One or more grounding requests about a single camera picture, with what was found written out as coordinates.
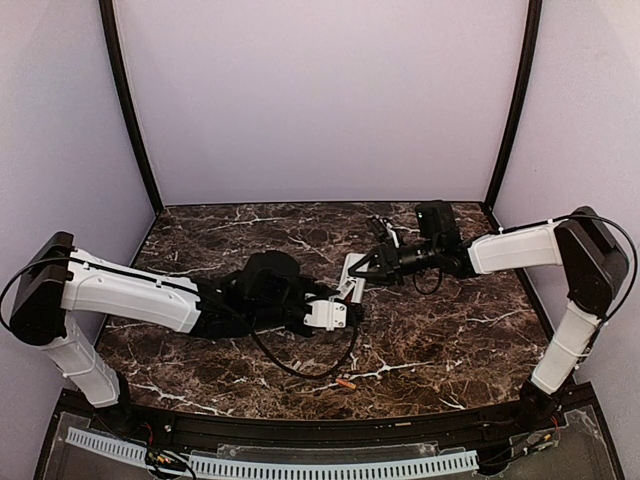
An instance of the white arm segment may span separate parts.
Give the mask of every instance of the white arm segment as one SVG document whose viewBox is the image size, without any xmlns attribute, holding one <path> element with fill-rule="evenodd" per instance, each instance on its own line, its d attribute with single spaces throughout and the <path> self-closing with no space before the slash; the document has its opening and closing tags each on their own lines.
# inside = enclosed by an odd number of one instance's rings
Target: white arm segment
<svg viewBox="0 0 640 480">
<path fill-rule="evenodd" d="M 516 232 L 485 235 L 469 247 L 476 273 L 492 273 L 536 265 L 562 265 L 553 229 L 558 222 Z"/>
<path fill-rule="evenodd" d="M 584 356 L 600 320 L 569 302 L 547 351 L 531 375 L 531 382 L 547 394 L 556 392 Z"/>
<path fill-rule="evenodd" d="M 64 325 L 66 338 L 38 347 L 58 366 L 64 378 L 69 378 L 96 408 L 118 403 L 120 387 L 116 372 L 105 365 L 93 345 L 87 340 L 70 313 Z"/>
<path fill-rule="evenodd" d="M 485 235 L 469 247 L 476 273 L 499 270 L 562 265 L 562 257 L 553 232 L 559 222 L 548 223 L 511 233 Z M 531 382 L 547 394 L 556 392 L 571 375 L 600 323 L 595 315 L 569 302 L 567 311 L 547 351 L 533 371 Z"/>
<path fill-rule="evenodd" d="M 140 272 L 106 262 L 84 250 L 73 252 L 71 256 L 121 272 L 143 274 L 156 279 L 158 283 L 69 262 L 73 279 L 65 284 L 61 303 L 63 309 L 118 315 L 156 323 L 182 333 L 189 333 L 198 320 L 200 311 L 196 308 L 196 302 L 200 298 L 162 283 L 169 281 L 197 291 L 196 285 L 188 278 L 169 278 Z"/>
</svg>

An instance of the white cable tray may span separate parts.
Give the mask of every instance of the white cable tray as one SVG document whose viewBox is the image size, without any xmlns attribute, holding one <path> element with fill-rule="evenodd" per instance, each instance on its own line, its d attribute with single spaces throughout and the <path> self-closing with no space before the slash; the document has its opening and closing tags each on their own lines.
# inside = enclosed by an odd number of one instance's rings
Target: white cable tray
<svg viewBox="0 0 640 480">
<path fill-rule="evenodd" d="M 143 446 L 74 427 L 69 427 L 66 441 L 113 460 L 147 468 Z M 412 460 L 335 465 L 256 463 L 200 455 L 190 455 L 188 462 L 199 479 L 213 480 L 418 480 L 478 469 L 475 450 Z"/>
</svg>

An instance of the camera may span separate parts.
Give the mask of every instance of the camera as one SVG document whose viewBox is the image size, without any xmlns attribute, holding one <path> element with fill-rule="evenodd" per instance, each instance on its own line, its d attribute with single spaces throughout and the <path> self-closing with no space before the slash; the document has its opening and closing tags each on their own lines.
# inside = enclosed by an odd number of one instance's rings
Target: camera
<svg viewBox="0 0 640 480">
<path fill-rule="evenodd" d="M 430 268 L 463 278 L 473 276 L 451 204 L 442 200 L 423 202 L 415 207 L 415 213 L 424 241 L 411 245 L 404 242 L 389 219 L 368 218 L 367 226 L 378 245 L 349 269 L 349 275 L 374 285 L 403 285 L 405 276 Z M 358 271 L 367 264 L 366 271 Z"/>
</svg>

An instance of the black platform edge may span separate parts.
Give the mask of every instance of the black platform edge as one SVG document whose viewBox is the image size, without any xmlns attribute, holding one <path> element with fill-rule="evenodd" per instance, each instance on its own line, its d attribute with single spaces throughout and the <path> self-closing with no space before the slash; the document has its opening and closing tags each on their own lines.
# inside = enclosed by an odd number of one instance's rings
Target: black platform edge
<svg viewBox="0 0 640 480">
<path fill-rule="evenodd" d="M 570 385 L 563 396 L 565 411 L 591 405 L 600 422 L 612 465 L 619 479 L 624 479 L 620 461 L 610 432 L 590 383 Z M 509 437 L 521 433 L 514 427 L 479 427 L 487 419 L 505 418 L 516 402 L 416 417 L 378 420 L 251 420 L 209 415 L 195 415 L 156 408 L 134 406 L 145 418 L 169 418 L 172 425 L 169 441 L 163 446 L 175 451 L 193 449 L 216 452 L 220 445 L 262 446 L 279 448 L 358 448 L 438 442 L 442 449 L 465 447 L 467 450 L 502 448 Z M 84 396 L 63 390 L 51 418 L 34 478 L 41 479 L 51 450 L 60 415 L 68 412 L 93 418 L 93 409 Z M 92 420 L 92 428 L 104 430 Z M 537 429 L 551 428 L 550 421 Z"/>
<path fill-rule="evenodd" d="M 179 203 L 165 205 L 165 208 L 180 208 L 180 207 L 213 207 L 224 205 L 284 205 L 287 203 L 300 203 L 303 205 L 314 205 L 322 203 L 326 205 L 337 205 L 343 203 L 420 203 L 435 200 L 429 198 L 427 200 L 287 200 L 281 202 L 214 202 L 214 203 Z M 445 200 L 447 203 L 462 204 L 462 205 L 478 205 L 481 206 L 482 202 L 479 200 Z"/>
<path fill-rule="evenodd" d="M 498 233 L 498 228 L 500 228 L 500 222 L 498 222 L 495 215 L 493 214 L 493 210 L 484 203 L 481 204 L 480 207 L 482 208 L 482 211 L 487 217 L 487 220 L 489 221 L 489 224 L 491 225 L 493 232 Z M 524 268 L 517 268 L 514 270 L 514 272 L 516 273 L 516 276 L 518 277 L 518 280 L 520 281 L 520 284 L 522 285 L 522 288 L 524 289 L 524 292 L 527 295 L 529 302 L 531 303 L 531 307 L 536 312 L 536 315 L 540 320 L 540 324 L 542 325 L 542 330 L 544 330 L 544 334 L 547 336 L 548 340 L 551 340 L 553 338 L 553 334 L 555 330 L 553 328 L 553 324 L 551 323 L 551 319 L 547 314 L 547 310 L 544 308 L 544 305 L 542 304 L 542 301 L 538 296 L 538 292 L 536 292 L 536 289 L 534 288 L 533 283 L 531 283 L 529 274 L 526 272 Z"/>
</svg>

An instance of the small orange object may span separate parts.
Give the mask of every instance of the small orange object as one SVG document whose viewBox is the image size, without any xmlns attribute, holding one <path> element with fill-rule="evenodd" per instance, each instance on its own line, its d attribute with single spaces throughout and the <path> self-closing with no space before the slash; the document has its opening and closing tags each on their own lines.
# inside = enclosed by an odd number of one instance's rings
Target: small orange object
<svg viewBox="0 0 640 480">
<path fill-rule="evenodd" d="M 343 386 L 343 387 L 350 388 L 351 390 L 355 390 L 355 389 L 356 389 L 355 384 L 353 384 L 353 383 L 351 383 L 351 382 L 348 382 L 348 381 L 346 381 L 346 380 L 344 380 L 344 379 L 342 379 L 342 378 L 336 378 L 336 383 L 337 383 L 338 385 Z"/>
</svg>

